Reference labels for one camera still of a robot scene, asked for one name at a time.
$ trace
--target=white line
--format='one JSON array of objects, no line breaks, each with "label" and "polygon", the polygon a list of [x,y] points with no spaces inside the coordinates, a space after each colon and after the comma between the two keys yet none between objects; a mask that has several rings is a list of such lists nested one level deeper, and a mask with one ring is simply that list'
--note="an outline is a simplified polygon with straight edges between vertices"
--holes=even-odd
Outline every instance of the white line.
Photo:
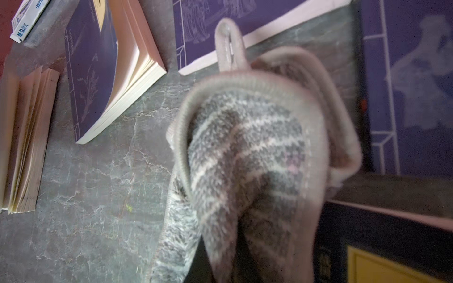
[{"label": "white line", "polygon": [[[74,87],[74,76],[72,75],[72,64],[71,64],[71,46],[69,45],[69,37],[67,35],[67,30],[65,29],[64,32],[66,33],[66,40],[67,40],[67,49],[69,50],[69,56],[67,57],[67,61],[69,62],[69,68],[71,69],[71,82],[72,82],[72,90],[74,91],[74,107],[76,107],[76,117],[77,117],[77,125],[79,124],[79,114],[77,112],[77,100],[76,100],[76,90]],[[77,127],[78,132],[79,132],[79,137],[80,139],[80,127]]]},{"label": "white line", "polygon": [[383,141],[381,141],[381,145],[385,145],[386,142],[388,142],[391,138],[393,138],[393,135],[390,134],[388,135]]},{"label": "white line", "polygon": [[[192,137],[192,142],[196,141],[202,134],[204,134],[204,132],[212,124],[212,122],[217,120],[219,115],[223,114],[225,111],[233,109],[239,105],[250,106],[251,104],[258,105],[258,106],[270,105],[270,103],[268,103],[268,102],[263,103],[261,101],[244,101],[244,100],[238,100],[236,98],[232,98],[231,101],[225,103],[220,109],[218,109],[217,111],[215,111],[209,115],[209,117],[203,122],[203,124],[200,126],[200,128],[198,128],[195,135]],[[261,120],[261,119],[263,119],[263,118],[259,117],[255,120],[252,120],[252,122],[254,122],[256,120]],[[283,118],[282,116],[278,116],[276,120],[275,120],[275,118],[274,118],[274,120],[264,119],[264,123],[286,121],[286,120],[288,120],[288,122],[290,121],[288,118]],[[231,129],[230,136],[231,137],[234,136],[234,133],[235,133],[235,132],[233,133],[234,129],[236,129],[236,131],[238,131],[240,129],[243,129],[244,127],[248,127],[249,123],[250,123],[250,121],[247,123],[237,124],[233,129]]]},{"label": "white line", "polygon": [[[196,172],[194,172],[193,175],[193,180],[192,180],[192,186],[191,187],[197,187],[198,181],[205,175],[206,171],[211,169],[212,167],[216,166],[217,163],[221,158],[223,158],[223,155],[225,154],[226,151],[230,149],[231,146],[231,139],[227,139],[228,141],[222,144],[219,148],[214,150],[211,153],[210,158],[208,158],[201,166],[198,168]],[[236,156],[233,158],[233,166],[235,166],[236,162],[244,158],[253,152],[259,151],[263,148],[269,148],[269,147],[274,147],[274,146],[286,146],[286,145],[292,145],[292,144],[297,144],[298,142],[304,142],[305,139],[303,137],[287,137],[283,139],[276,139],[276,138],[269,138],[265,141],[260,142],[259,144],[252,146],[248,148],[247,150],[243,150],[239,153],[236,154]]]},{"label": "white line", "polygon": [[373,35],[366,35],[363,37],[363,40],[375,39],[375,38],[383,38],[383,34],[373,34]]},{"label": "white line", "polygon": [[184,46],[184,60],[185,60],[185,66],[187,66],[187,54],[186,54],[186,37],[184,35],[184,18],[183,18],[183,4],[182,2],[180,1],[179,2],[179,6],[181,7],[181,27],[183,28],[183,46]]},{"label": "white line", "polygon": [[384,55],[386,58],[386,72],[387,72],[387,89],[389,92],[389,107],[390,107],[390,119],[392,122],[392,130],[394,132],[393,138],[393,151],[395,154],[395,170],[396,175],[401,175],[400,173],[400,153],[398,151],[398,136],[396,134],[396,120],[395,120],[395,105],[393,103],[393,88],[392,88],[392,78],[390,73],[390,53],[389,53],[389,40],[387,37],[387,24],[386,24],[386,11],[384,8],[384,0],[380,0],[381,8],[381,24],[382,24],[382,33],[384,35]]},{"label": "white line", "polygon": [[371,134],[393,134],[393,131],[371,131]]},{"label": "white line", "polygon": [[384,157],[384,145],[379,143],[372,143],[372,146],[379,147],[379,164],[381,168],[381,175],[386,173],[386,161]]}]

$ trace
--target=purple book cover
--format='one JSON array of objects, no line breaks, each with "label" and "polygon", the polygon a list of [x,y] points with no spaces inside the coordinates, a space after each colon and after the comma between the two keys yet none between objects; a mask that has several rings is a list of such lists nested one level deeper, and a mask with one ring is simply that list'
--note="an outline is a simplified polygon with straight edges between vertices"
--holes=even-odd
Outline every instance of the purple book cover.
[{"label": "purple book cover", "polygon": [[243,35],[281,17],[306,0],[173,0],[178,69],[215,50],[214,30],[225,17]]},{"label": "purple book cover", "polygon": [[453,176],[453,5],[362,0],[373,166]]},{"label": "purple book cover", "polygon": [[99,25],[93,1],[80,0],[64,37],[77,141],[102,115],[115,80],[117,43],[108,3]]}]

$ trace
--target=book spine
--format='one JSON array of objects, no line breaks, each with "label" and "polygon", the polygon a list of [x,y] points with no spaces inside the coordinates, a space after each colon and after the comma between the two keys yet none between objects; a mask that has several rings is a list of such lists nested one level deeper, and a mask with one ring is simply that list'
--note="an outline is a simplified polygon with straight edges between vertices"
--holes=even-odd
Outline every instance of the book spine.
[{"label": "book spine", "polygon": [[21,43],[29,34],[48,2],[49,0],[32,0],[22,18],[16,25],[13,25],[15,28],[13,28],[10,38],[17,43]]}]

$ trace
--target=book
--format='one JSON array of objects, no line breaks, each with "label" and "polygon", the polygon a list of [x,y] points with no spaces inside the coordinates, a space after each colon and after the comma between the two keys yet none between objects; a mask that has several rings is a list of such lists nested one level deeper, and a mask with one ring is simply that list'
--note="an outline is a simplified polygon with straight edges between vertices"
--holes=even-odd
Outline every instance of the book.
[{"label": "book", "polygon": [[173,0],[178,70],[188,75],[217,62],[214,30],[233,19],[250,47],[351,0]]},{"label": "book", "polygon": [[166,70],[138,0],[80,0],[64,37],[73,131],[85,144]]},{"label": "book", "polygon": [[314,244],[315,282],[452,282],[452,250],[452,219],[329,201]]},{"label": "book", "polygon": [[11,20],[13,32],[10,38],[21,43],[29,34],[49,0],[24,0],[19,6],[16,15]]},{"label": "book", "polygon": [[39,67],[19,79],[5,70],[0,111],[0,207],[8,213],[33,211],[47,147],[60,74]]},{"label": "book", "polygon": [[380,174],[453,176],[453,6],[361,2],[372,161]]}]

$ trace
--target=open book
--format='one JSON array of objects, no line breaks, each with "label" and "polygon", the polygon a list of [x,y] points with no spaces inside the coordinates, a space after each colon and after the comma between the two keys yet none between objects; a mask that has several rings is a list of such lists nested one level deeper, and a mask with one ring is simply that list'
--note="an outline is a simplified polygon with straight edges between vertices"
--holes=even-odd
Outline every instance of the open book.
[{"label": "open book", "polygon": [[60,74],[39,67],[23,79],[3,74],[0,96],[0,207],[9,213],[36,208],[50,116]]},{"label": "open book", "polygon": [[65,45],[78,144],[100,134],[166,73],[138,0],[80,0]]}]

